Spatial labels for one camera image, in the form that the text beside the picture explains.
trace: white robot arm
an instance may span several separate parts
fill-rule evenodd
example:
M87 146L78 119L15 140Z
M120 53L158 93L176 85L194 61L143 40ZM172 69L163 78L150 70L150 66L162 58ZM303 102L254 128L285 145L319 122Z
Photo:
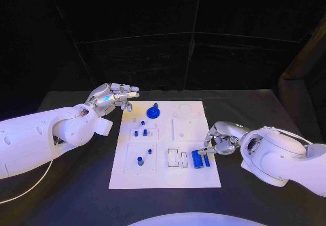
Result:
M58 158L84 145L94 133L107 136L113 122L101 117L117 105L132 111L129 98L139 97L137 91L137 87L106 83L91 92L84 104L2 121L0 179Z
M296 181L318 195L326 197L326 145L312 144L293 133L264 127L251 131L244 126L220 121L212 126L204 145L211 139L217 145L199 154L231 154L241 147L246 168L269 184L283 187Z

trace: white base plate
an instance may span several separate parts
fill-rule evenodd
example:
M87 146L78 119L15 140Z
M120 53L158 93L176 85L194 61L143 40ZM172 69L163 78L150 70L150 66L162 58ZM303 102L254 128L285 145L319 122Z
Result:
M205 161L204 168L194 167L192 151L204 148L210 130L202 102L132 103L133 112L123 113L109 189L221 187L214 155L210 155L210 167ZM160 116L150 119L146 111L155 103L159 104ZM179 167L168 167L168 149L178 149ZM182 167L182 153L186 153L186 168ZM137 157L145 160L143 166L137 164Z

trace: black table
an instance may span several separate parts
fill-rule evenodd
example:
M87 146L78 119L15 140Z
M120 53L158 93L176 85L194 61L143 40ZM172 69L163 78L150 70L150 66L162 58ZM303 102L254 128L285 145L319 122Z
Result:
M49 92L39 111L84 103L88 92ZM210 126L233 121L251 129L264 125L300 134L272 90L150 91L135 100L202 100ZM109 190L123 112L107 137L55 159L38 187L0 205L0 225L127 225L179 212L233 215L270 226L326 225L326 198L290 181L283 188L241 168L241 154L217 155L223 188ZM21 194L39 180L48 164L0 180L0 199Z

